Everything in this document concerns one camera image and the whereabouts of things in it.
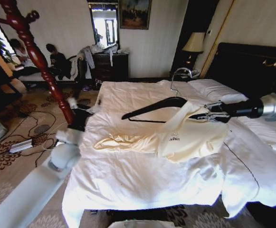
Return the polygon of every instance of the mirror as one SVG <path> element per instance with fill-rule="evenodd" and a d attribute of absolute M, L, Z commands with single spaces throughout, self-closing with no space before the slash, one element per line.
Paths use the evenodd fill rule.
<path fill-rule="evenodd" d="M 88 2 L 94 29 L 95 43 L 107 48 L 119 40 L 118 1 Z"/>

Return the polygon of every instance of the black headboard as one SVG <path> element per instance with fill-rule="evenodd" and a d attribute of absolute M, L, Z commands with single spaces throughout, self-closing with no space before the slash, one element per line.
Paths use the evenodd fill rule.
<path fill-rule="evenodd" d="M 205 78 L 249 98 L 269 94 L 276 81 L 276 47 L 220 43 Z"/>

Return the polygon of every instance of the person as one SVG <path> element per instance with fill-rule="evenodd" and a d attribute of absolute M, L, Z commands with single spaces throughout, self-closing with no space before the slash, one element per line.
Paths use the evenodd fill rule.
<path fill-rule="evenodd" d="M 100 34 L 98 34 L 98 30 L 95 29 L 95 36 L 96 36 L 96 41 L 97 43 L 100 43 L 100 39 L 103 39 L 103 36 L 101 36 Z"/>
<path fill-rule="evenodd" d="M 29 58 L 25 47 L 23 47 L 17 39 L 11 39 L 10 45 L 14 48 L 21 64 L 24 66 L 24 68 L 21 70 L 13 71 L 13 76 L 15 78 L 18 78 L 19 76 L 28 76 L 40 72 L 40 70 L 33 64 L 31 59 Z"/>
<path fill-rule="evenodd" d="M 46 49 L 51 53 L 50 72 L 58 75 L 59 80 L 62 80 L 64 76 L 70 79 L 71 62 L 65 58 L 64 54 L 59 53 L 53 44 L 46 44 Z"/>

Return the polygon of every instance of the hanger hook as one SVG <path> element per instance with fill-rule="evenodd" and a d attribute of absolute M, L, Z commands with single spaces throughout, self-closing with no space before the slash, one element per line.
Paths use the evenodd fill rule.
<path fill-rule="evenodd" d="M 178 96 L 179 91 L 178 91 L 177 89 L 174 89 L 174 88 L 172 87 L 172 84 L 173 84 L 173 81 L 174 81 L 174 76 L 177 75 L 177 73 L 178 73 L 179 71 L 181 71 L 181 70 L 186 70 L 186 71 L 187 71 L 187 76 L 190 76 L 190 77 L 192 76 L 191 70 L 188 69 L 188 68 L 186 68 L 186 67 L 178 68 L 178 69 L 173 73 L 173 75 L 172 75 L 172 77 L 171 77 L 171 91 L 176 92 L 176 97 Z"/>

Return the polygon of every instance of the wooden dresser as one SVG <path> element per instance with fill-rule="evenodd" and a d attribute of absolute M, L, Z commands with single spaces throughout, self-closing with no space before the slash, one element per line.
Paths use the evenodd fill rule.
<path fill-rule="evenodd" d="M 109 54 L 93 54 L 95 68 L 91 69 L 93 85 L 98 79 L 102 82 L 128 81 L 128 54 L 113 54 L 113 66 L 110 64 Z"/>

